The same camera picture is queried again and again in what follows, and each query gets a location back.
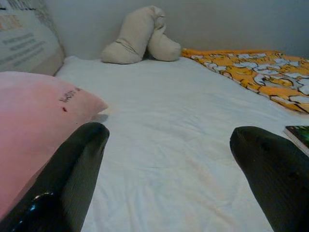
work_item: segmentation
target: white bed sheet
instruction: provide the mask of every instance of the white bed sheet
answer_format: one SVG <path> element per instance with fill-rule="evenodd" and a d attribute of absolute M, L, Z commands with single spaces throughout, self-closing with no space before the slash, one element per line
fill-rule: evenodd
<path fill-rule="evenodd" d="M 83 232 L 272 231 L 230 152 L 235 127 L 284 136 L 309 117 L 192 60 L 103 64 L 69 57 L 57 76 L 105 99 L 111 131 Z"/>

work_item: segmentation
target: book cover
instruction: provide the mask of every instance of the book cover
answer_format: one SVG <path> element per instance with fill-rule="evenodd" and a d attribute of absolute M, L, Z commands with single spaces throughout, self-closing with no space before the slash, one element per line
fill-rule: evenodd
<path fill-rule="evenodd" d="M 309 126 L 287 126 L 284 132 L 305 154 L 309 155 Z"/>

